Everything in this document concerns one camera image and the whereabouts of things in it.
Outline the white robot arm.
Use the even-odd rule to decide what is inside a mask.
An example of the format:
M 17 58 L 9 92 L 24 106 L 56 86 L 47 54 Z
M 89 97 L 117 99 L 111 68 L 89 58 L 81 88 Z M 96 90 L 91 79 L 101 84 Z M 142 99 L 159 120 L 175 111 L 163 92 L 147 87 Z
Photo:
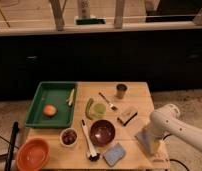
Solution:
M 169 132 L 182 141 L 202 152 L 202 129 L 180 121 L 180 110 L 174 104 L 164 105 L 150 114 L 150 122 L 146 127 L 148 149 L 155 154 L 165 132 Z

